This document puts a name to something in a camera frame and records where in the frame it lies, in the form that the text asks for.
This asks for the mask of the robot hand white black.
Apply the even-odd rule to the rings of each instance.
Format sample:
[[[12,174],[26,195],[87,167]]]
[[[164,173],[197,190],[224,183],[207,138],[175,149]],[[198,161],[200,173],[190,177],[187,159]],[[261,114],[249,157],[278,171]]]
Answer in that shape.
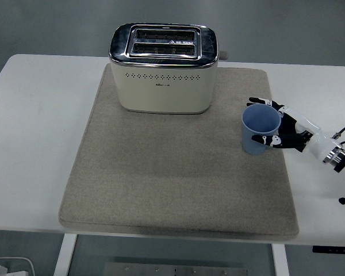
[[[250,97],[247,106],[263,104],[274,108],[281,123],[276,135],[253,135],[252,140],[273,148],[294,148],[300,152],[306,150],[312,153],[317,160],[328,163],[329,155],[339,144],[336,140],[325,137],[315,123],[295,109],[276,103],[273,100]]]

